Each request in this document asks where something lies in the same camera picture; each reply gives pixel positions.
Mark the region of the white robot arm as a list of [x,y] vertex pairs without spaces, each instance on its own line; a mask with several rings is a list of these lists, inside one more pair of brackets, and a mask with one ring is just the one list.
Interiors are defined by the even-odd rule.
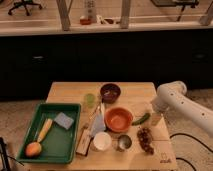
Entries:
[[213,137],[213,110],[188,99],[186,93],[187,86],[182,81],[161,84],[151,101],[152,108],[156,113],[164,113],[172,107]]

